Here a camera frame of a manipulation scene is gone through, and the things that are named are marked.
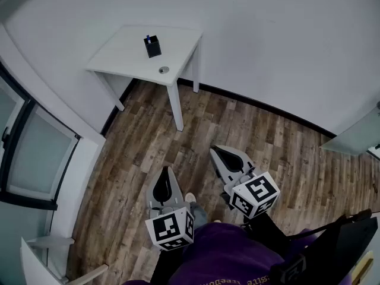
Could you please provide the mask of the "black strapped bag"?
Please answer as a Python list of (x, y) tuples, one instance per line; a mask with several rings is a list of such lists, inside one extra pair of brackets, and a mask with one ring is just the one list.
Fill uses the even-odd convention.
[(298, 255), (271, 267), (272, 285), (339, 285), (368, 247), (378, 229), (371, 209), (339, 220)]

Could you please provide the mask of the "white chair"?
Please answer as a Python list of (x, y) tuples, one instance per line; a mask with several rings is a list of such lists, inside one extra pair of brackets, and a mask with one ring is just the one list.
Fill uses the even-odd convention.
[(25, 241), (21, 238), (21, 264), (27, 285), (85, 285), (109, 269), (103, 264), (86, 275), (64, 283), (35, 254), (32, 247), (47, 249), (56, 246), (69, 246), (75, 243), (71, 237), (44, 236)]

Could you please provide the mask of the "frosted glass door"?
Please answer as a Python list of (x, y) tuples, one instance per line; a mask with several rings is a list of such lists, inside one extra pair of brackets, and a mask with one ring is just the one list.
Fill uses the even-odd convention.
[(321, 148), (351, 156), (368, 152), (380, 160), (380, 101), (362, 119)]

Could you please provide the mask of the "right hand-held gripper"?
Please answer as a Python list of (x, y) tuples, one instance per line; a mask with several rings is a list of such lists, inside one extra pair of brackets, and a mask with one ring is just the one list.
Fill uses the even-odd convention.
[(236, 183), (234, 173), (243, 171), (250, 158), (242, 151), (225, 145), (213, 145), (210, 159), (216, 175), (222, 180), (227, 194), (227, 203), (238, 209), (247, 219), (252, 219), (270, 209), (280, 190), (269, 172), (254, 175), (252, 172), (242, 176)]

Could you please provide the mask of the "black square pen holder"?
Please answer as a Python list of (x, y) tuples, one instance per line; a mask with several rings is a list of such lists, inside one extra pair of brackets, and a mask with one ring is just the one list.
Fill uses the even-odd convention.
[(156, 35), (149, 36), (151, 43), (147, 42), (147, 37), (144, 39), (145, 48), (149, 58), (153, 58), (162, 54), (160, 43)]

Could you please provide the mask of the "white table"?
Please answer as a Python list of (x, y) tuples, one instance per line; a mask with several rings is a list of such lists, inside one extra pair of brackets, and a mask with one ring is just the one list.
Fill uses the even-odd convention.
[[(144, 39), (156, 35), (161, 55), (149, 58)], [(90, 58), (86, 70), (109, 93), (114, 105), (124, 105), (105, 79), (106, 74), (149, 81), (166, 86), (176, 128), (184, 128), (177, 80), (188, 63), (192, 64), (193, 91), (200, 88), (200, 54), (202, 32), (188, 28), (152, 25), (126, 25), (121, 27)], [(169, 72), (159, 73), (160, 67)]]

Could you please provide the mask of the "person's left forearm black sleeve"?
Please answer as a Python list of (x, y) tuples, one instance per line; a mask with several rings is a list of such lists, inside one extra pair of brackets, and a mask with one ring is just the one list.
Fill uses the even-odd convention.
[(167, 285), (170, 278), (183, 263), (185, 247), (170, 251), (161, 251), (150, 283), (153, 285)]

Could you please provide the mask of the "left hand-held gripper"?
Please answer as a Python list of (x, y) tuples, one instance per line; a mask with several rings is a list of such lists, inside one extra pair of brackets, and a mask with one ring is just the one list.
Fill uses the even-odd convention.
[(181, 201), (183, 195), (173, 169), (162, 167), (147, 189), (149, 219), (145, 221), (153, 245), (161, 250), (171, 251), (194, 242), (195, 218), (190, 203)]

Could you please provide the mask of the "black framed window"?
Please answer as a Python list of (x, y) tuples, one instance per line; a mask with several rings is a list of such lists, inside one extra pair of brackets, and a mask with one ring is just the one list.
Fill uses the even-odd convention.
[(0, 201), (57, 210), (80, 138), (29, 95), (0, 62)]

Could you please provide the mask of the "person's grey trouser leg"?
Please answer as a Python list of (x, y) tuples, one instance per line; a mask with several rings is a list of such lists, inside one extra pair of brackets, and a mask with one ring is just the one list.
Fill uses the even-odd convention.
[(207, 213), (197, 202), (191, 202), (190, 208), (191, 214), (194, 216), (194, 229), (200, 228), (201, 226), (207, 224)]

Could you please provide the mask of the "person's purple shirt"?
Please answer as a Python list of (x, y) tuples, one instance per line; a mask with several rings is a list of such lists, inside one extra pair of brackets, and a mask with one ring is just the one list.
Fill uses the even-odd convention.
[[(194, 242), (185, 247), (183, 263), (167, 285), (272, 285), (270, 268), (281, 264), (316, 240), (302, 237), (290, 244), (285, 257), (252, 240), (241, 227), (207, 223), (195, 231)], [(129, 280), (123, 285), (153, 285)]]

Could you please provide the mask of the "person's right forearm black sleeve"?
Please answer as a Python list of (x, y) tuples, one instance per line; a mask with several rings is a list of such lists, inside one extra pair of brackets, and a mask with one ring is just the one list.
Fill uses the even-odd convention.
[(290, 239), (276, 226), (267, 213), (262, 213), (252, 219), (245, 217), (243, 225), (251, 239), (263, 244), (281, 257), (287, 255)]

